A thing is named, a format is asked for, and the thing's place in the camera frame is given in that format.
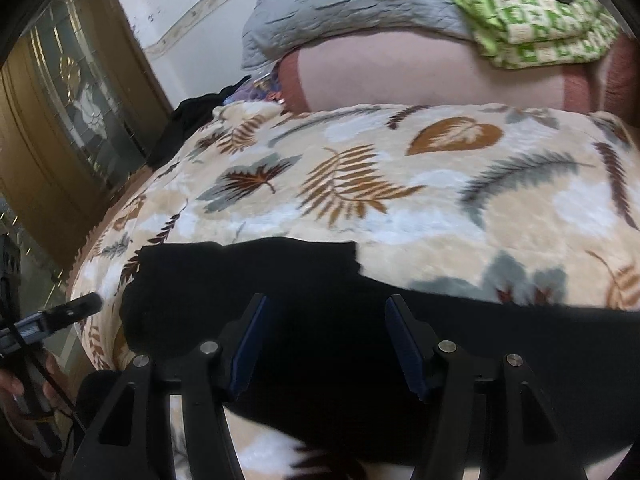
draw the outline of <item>white wall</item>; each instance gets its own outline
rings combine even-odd
[[[189,97],[217,92],[246,74],[240,68],[242,28],[257,0],[215,0],[213,11],[203,9],[203,2],[213,1],[120,0],[174,107]],[[192,15],[194,24],[189,23]],[[159,49],[167,37],[172,38],[170,46]]]

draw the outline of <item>lime green fabric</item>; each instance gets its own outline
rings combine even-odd
[[[453,0],[495,66],[525,68],[600,59],[618,24],[597,0]]]

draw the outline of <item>silver bolt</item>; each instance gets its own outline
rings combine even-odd
[[[518,367],[518,366],[522,366],[522,363],[524,362],[524,360],[518,354],[509,354],[507,355],[507,362],[511,366]]]
[[[133,359],[133,365],[136,368],[142,368],[143,366],[147,366],[149,364],[149,357],[146,355],[138,355]]]
[[[205,341],[200,345],[200,351],[203,354],[215,354],[218,351],[218,343],[215,341]]]
[[[443,339],[438,343],[438,348],[442,350],[445,354],[451,354],[458,349],[458,346],[448,339]]]

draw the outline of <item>gray pillow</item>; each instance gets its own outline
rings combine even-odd
[[[258,0],[242,31],[242,68],[255,70],[318,38],[374,27],[471,39],[452,0]]]

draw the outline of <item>beige blanket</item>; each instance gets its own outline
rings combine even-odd
[[[147,244],[355,240],[362,272],[396,286],[498,303],[638,307],[640,156],[609,114],[492,104],[293,116],[277,104],[236,103],[214,117],[79,266],[72,297],[96,291],[105,300],[79,327],[98,368],[132,358],[118,310]],[[233,420],[238,442],[289,453],[288,465],[271,469],[245,458],[245,474],[292,471],[294,444]]]

